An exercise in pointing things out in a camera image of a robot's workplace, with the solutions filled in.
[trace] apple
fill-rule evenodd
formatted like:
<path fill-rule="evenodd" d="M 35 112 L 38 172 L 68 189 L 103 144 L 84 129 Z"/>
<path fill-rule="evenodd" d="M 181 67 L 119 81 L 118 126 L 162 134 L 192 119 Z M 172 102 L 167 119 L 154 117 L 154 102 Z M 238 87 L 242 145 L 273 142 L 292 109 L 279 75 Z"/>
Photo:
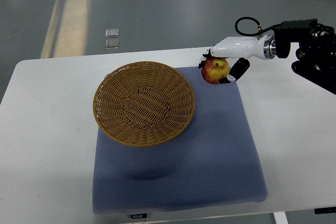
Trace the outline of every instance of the apple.
<path fill-rule="evenodd" d="M 210 84 L 219 84 L 219 80 L 227 77 L 229 71 L 230 66 L 225 58 L 211 57 L 203 63 L 202 77 Z"/>

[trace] white table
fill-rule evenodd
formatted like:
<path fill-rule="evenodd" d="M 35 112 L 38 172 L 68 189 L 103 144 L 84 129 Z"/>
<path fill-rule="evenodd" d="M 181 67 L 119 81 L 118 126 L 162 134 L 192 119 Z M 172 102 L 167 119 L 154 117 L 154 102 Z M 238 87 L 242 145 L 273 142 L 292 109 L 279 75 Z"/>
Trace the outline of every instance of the white table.
<path fill-rule="evenodd" d="M 251 58 L 251 67 L 237 82 L 267 199 L 156 212 L 147 222 L 336 206 L 336 96 L 292 72 L 295 48 L 288 59 Z M 96 88 L 107 73 L 126 63 L 153 60 L 172 67 L 197 66 L 206 49 L 20 62 L 0 105 L 1 222 L 130 222 L 126 215 L 102 217 L 92 212 Z"/>

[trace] blue cushion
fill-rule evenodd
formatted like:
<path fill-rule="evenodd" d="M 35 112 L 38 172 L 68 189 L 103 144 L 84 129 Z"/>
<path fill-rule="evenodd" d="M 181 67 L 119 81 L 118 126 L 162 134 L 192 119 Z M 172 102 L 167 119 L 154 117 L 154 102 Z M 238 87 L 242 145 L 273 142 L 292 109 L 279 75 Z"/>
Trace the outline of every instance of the blue cushion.
<path fill-rule="evenodd" d="M 266 199 L 237 84 L 208 84 L 197 67 L 177 70 L 196 98 L 193 120 L 180 136 L 159 146 L 136 148 L 98 129 L 96 214 L 177 211 Z"/>

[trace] floor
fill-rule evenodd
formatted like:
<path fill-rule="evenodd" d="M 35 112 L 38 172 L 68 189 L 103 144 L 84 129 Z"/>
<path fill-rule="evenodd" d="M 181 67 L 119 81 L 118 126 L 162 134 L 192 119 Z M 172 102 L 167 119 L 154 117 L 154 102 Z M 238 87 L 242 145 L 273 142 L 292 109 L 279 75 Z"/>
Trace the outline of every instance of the floor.
<path fill-rule="evenodd" d="M 308 18 L 336 27 L 335 13 L 335 0 L 0 0 L 0 99 L 22 60 L 206 47 L 237 36 L 242 16 L 264 27 Z M 120 29 L 118 49 L 105 49 L 107 28 Z M 290 224 L 336 222 L 313 210 L 286 214 Z M 272 214 L 193 221 L 205 222 L 275 223 Z"/>

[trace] wicker basket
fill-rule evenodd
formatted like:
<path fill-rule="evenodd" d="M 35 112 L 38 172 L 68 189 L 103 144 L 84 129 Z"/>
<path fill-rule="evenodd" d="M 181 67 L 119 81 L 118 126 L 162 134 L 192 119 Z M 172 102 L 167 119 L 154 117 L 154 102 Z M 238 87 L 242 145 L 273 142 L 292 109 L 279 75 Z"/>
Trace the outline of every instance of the wicker basket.
<path fill-rule="evenodd" d="M 93 100 L 93 113 L 111 139 L 134 147 L 170 141 L 190 124 L 194 92 L 175 69 L 151 61 L 125 65 L 105 77 Z"/>

